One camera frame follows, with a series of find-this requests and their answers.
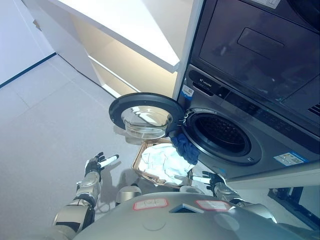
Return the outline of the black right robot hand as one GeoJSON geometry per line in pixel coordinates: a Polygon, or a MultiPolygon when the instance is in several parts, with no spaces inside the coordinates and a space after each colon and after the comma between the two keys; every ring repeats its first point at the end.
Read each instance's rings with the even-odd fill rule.
{"type": "Polygon", "coordinates": [[[215,192],[215,186],[218,184],[226,184],[225,180],[217,173],[202,171],[202,176],[192,175],[191,179],[196,182],[206,184],[206,188],[215,192]]]}

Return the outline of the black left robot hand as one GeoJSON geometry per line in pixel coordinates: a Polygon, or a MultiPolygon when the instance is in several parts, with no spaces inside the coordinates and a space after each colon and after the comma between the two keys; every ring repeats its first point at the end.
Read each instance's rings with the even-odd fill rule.
{"type": "Polygon", "coordinates": [[[85,164],[85,174],[86,177],[89,173],[94,172],[99,176],[99,181],[101,181],[101,171],[105,169],[106,166],[110,165],[114,161],[119,159],[119,155],[115,154],[111,157],[106,158],[103,152],[98,153],[93,158],[89,159],[85,164]]]}

